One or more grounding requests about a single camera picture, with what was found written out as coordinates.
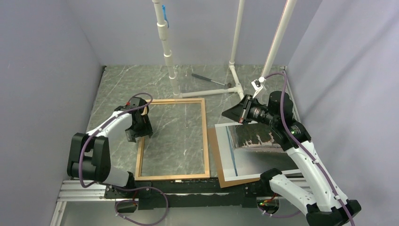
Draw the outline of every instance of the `blue clip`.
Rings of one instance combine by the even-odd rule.
[[[163,18],[165,19],[166,23],[168,24],[168,28],[169,28],[169,21],[166,18],[165,5],[162,5],[162,11],[163,11]]]

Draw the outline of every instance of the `wooden picture frame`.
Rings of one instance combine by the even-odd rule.
[[[141,170],[143,166],[143,152],[144,152],[144,141],[142,137],[138,143],[137,150],[137,162],[136,162],[136,173],[135,180],[181,180],[181,179],[204,179],[210,178],[209,172],[209,152],[208,152],[208,140],[207,140],[207,119],[205,111],[205,99],[204,98],[188,98],[188,99],[159,99],[153,100],[150,105],[171,105],[171,104],[201,104],[201,119],[202,119],[202,139],[204,145],[204,169],[203,174],[188,174],[188,175],[166,175],[166,176],[141,176]]]

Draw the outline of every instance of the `gray marble surface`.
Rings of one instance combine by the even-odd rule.
[[[259,78],[263,65],[237,65],[236,71],[244,93],[253,94],[251,81]],[[228,65],[179,65],[176,67],[182,92],[223,88],[221,85],[198,80],[196,73],[222,83],[234,80]],[[267,103],[270,92],[281,90],[284,79],[273,76],[267,80],[267,92],[263,101]],[[97,127],[119,106],[138,92],[148,92],[155,99],[173,98],[168,71],[164,65],[116,65],[105,69],[90,117],[88,130]],[[232,122],[221,116],[222,111],[239,102],[236,93],[203,96],[205,98],[207,127]],[[146,138],[142,176],[200,174],[204,173],[201,114],[199,104],[153,105],[149,118],[154,135]],[[135,172],[137,145],[120,136],[110,144],[112,165]],[[210,172],[217,176],[212,151],[209,147]]]

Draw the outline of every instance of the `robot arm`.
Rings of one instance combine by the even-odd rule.
[[[136,142],[138,137],[147,135],[151,137],[152,127],[147,115],[148,108],[145,113],[144,109],[140,109],[122,114],[145,104],[147,102],[142,98],[133,97],[127,105],[117,107],[112,115],[97,128],[86,134],[76,133],[72,137],[69,152],[68,175],[74,178],[79,177],[79,160],[83,146],[91,135],[99,131],[89,141],[84,150],[86,153],[92,151],[92,156],[85,155],[83,157],[81,163],[83,179],[126,189],[135,188],[133,173],[120,170],[111,165],[110,144],[115,143],[123,131],[125,131],[129,142]]]
[[[262,89],[260,83],[260,89],[255,93],[259,94]],[[293,118],[293,102],[288,94],[284,95],[283,115],[290,135],[293,135],[301,145],[297,145],[286,132],[280,114],[281,95],[281,91],[272,92],[268,105],[262,105],[251,95],[245,95],[238,105],[226,110],[222,115],[239,123],[256,121],[269,126],[274,139],[295,162],[309,183],[312,194],[290,182],[278,169],[271,169],[261,174],[261,183],[265,189],[282,195],[295,205],[306,216],[311,226],[343,225],[348,221],[348,216],[339,201],[343,202],[352,216],[356,215],[361,207],[357,200],[348,200],[348,197],[331,179],[316,153],[309,133],[300,122]],[[337,195],[334,195],[330,183],[334,186]]]

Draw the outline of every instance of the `brown cardboard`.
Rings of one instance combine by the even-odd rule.
[[[259,178],[252,178],[244,180],[225,181],[222,169],[222,160],[220,159],[220,153],[219,153],[219,144],[217,143],[216,129],[210,128],[207,131],[208,131],[208,142],[211,146],[212,154],[215,160],[216,171],[217,171],[217,176],[219,178],[220,187],[230,187],[234,185],[241,185],[259,180]]]

